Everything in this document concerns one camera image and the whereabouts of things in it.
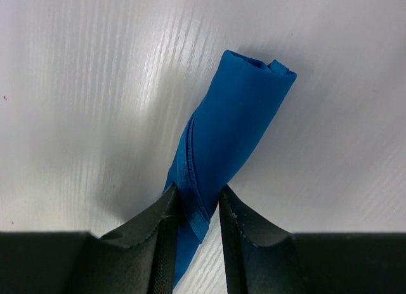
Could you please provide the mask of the blue cloth napkin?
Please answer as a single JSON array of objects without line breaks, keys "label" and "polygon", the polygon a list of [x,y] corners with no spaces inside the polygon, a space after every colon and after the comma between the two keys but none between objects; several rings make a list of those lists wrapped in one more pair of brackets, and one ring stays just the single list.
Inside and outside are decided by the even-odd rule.
[{"label": "blue cloth napkin", "polygon": [[180,193],[174,281],[186,273],[203,242],[221,189],[257,147],[296,73],[278,61],[266,64],[227,50],[207,94],[189,118],[166,184]]}]

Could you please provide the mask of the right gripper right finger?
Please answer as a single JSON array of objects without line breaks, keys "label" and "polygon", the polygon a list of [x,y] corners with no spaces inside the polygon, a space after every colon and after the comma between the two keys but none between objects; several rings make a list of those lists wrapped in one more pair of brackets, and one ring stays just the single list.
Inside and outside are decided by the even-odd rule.
[{"label": "right gripper right finger", "polygon": [[229,293],[404,293],[403,233],[290,233],[240,200],[219,199]]}]

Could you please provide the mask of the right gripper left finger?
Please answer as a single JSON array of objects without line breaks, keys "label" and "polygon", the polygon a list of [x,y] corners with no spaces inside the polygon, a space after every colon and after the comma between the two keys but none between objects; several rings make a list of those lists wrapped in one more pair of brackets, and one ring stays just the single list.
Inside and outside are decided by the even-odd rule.
[{"label": "right gripper left finger", "polygon": [[87,231],[2,232],[1,293],[172,293],[179,218],[171,185],[99,238]]}]

